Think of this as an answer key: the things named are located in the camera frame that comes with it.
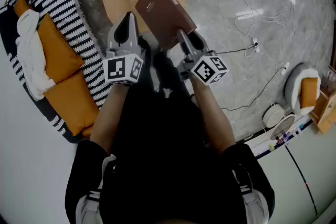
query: white cable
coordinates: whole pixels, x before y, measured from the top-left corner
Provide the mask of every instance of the white cable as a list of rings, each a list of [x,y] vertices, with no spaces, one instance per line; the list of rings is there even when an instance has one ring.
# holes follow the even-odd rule
[[[259,13],[259,11],[258,10],[256,10],[255,8],[253,8],[251,5],[249,5],[248,3],[247,3],[247,1],[246,0],[243,0],[244,2],[245,2],[245,4],[249,7],[249,8],[251,8],[252,9],[252,11],[256,11],[258,14],[259,14],[259,16],[261,16],[262,18],[268,18],[268,19],[275,19],[275,18],[277,18],[277,17],[280,17],[280,16],[283,16],[284,17],[284,19],[285,19],[285,22],[278,22],[278,21],[276,21],[276,20],[272,20],[272,21],[270,21],[270,20],[257,20],[258,22],[257,23],[255,23],[255,24],[252,24],[252,25],[250,25],[250,28],[249,28],[249,30],[248,30],[248,32],[246,33],[245,31],[243,31],[241,28],[239,28],[238,27],[238,25],[237,25],[237,19],[238,18],[241,18],[241,17],[247,17],[247,18],[250,18],[249,16],[244,16],[244,15],[242,15],[242,16],[238,16],[237,18],[236,18],[236,20],[235,20],[235,25],[236,25],[236,27],[242,32],[242,33],[244,33],[246,36],[243,38],[243,46],[244,46],[244,49],[246,49],[246,47],[245,47],[245,42],[244,42],[244,40],[245,40],[245,38],[247,37],[247,36],[250,36],[252,39],[254,38],[251,34],[250,34],[250,30],[251,30],[251,27],[253,26],[253,25],[258,25],[259,23],[276,23],[276,24],[278,24],[278,25],[280,25],[280,26],[282,26],[282,27],[284,27],[285,29],[284,29],[284,31],[283,31],[283,35],[282,35],[282,52],[283,52],[283,65],[285,65],[285,58],[286,58],[286,52],[285,52],[285,33],[286,33],[286,30],[287,30],[287,28],[289,29],[289,40],[290,40],[290,44],[292,44],[293,42],[294,42],[294,40],[295,40],[295,38],[296,38],[296,35],[297,35],[297,20],[296,20],[296,13],[295,13],[295,5],[294,5],[294,2],[293,2],[293,0],[290,0],[291,1],[291,9],[290,9],[290,18],[289,18],[289,20],[287,20],[287,18],[286,18],[286,16],[284,15],[284,14],[279,14],[279,15],[277,15],[277,16],[274,16],[274,17],[268,17],[268,16],[264,16],[264,15],[262,15],[262,14],[260,14]],[[290,28],[290,26],[289,26],[289,23],[290,23],[290,21],[291,21],[291,18],[292,18],[292,11],[294,12],[294,18],[295,18],[295,34],[294,34],[294,38],[292,39],[291,38],[291,28]],[[244,54],[245,54],[245,57],[251,57],[254,53],[255,53],[255,51],[256,50],[254,50],[253,52],[252,52],[252,54],[251,55],[246,55],[246,51],[244,50]]]
[[[275,73],[270,73],[270,72],[269,72],[269,69],[270,69],[273,65],[275,65]],[[272,63],[272,64],[270,65],[270,67],[267,69],[267,73],[269,73],[269,74],[271,74],[271,75],[273,75],[273,76],[276,75],[276,74],[277,74],[278,76],[281,76],[281,73],[279,73],[279,71],[277,72],[277,70],[278,70],[278,69],[277,69],[277,66],[278,66],[278,64],[277,64],[276,62],[275,62],[275,63]]]

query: brown book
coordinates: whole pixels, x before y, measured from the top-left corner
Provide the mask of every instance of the brown book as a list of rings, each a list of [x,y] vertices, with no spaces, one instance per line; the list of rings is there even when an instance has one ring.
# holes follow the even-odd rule
[[[139,0],[135,7],[165,50],[178,43],[179,29],[189,34],[197,28],[178,0]]]

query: wrist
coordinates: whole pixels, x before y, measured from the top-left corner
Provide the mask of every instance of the wrist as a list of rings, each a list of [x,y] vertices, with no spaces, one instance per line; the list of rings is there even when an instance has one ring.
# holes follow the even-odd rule
[[[194,74],[191,74],[190,75],[190,81],[191,81],[191,84],[194,88],[194,90],[206,90],[209,88],[209,86],[205,85],[201,80],[199,80]]]
[[[112,86],[111,92],[118,95],[127,95],[129,88],[130,88],[129,86],[114,84]]]

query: gray floor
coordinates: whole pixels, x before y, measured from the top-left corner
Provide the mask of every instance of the gray floor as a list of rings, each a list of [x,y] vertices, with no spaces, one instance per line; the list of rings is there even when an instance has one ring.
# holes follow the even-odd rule
[[[88,23],[103,45],[111,23],[107,19],[102,0],[81,1]],[[274,17],[284,14],[289,21],[290,0],[245,1],[264,16]],[[275,69],[282,67],[283,62],[290,62],[292,68],[305,61],[316,67],[322,74],[330,62],[332,50],[334,20],[332,0],[294,0],[294,3],[297,27],[295,28],[295,18],[292,14],[291,21],[288,23],[291,28],[290,34],[287,30],[284,35],[284,28],[275,23],[260,23],[253,26],[250,32],[259,41],[260,53],[252,57],[245,57],[244,52],[223,55],[230,72],[220,83],[213,86],[215,97],[222,107],[234,109],[249,105],[261,93],[265,84],[271,79],[272,73],[275,73]],[[237,21],[237,25],[244,31],[255,23],[253,19],[260,19],[248,5],[243,0],[187,0],[186,9],[195,20],[198,31],[204,36],[210,48],[223,52],[243,48],[245,34],[235,26],[238,15],[249,17]],[[245,39],[245,44],[246,47],[252,45],[250,37]],[[176,64],[183,57],[178,46],[170,52],[170,56]],[[271,102],[286,104],[282,97],[285,81],[286,77],[276,76],[262,96],[249,108],[233,112],[224,110],[237,139],[261,129],[262,114]]]

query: white round object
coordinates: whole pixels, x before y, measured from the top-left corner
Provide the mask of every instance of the white round object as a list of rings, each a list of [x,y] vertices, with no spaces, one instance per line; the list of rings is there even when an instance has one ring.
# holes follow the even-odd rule
[[[263,120],[267,128],[272,128],[281,121],[283,116],[285,116],[285,111],[280,105],[275,104],[266,111]]]
[[[295,121],[295,115],[290,114],[284,117],[271,131],[269,138],[276,140],[277,137],[282,138],[282,133],[287,133]]]

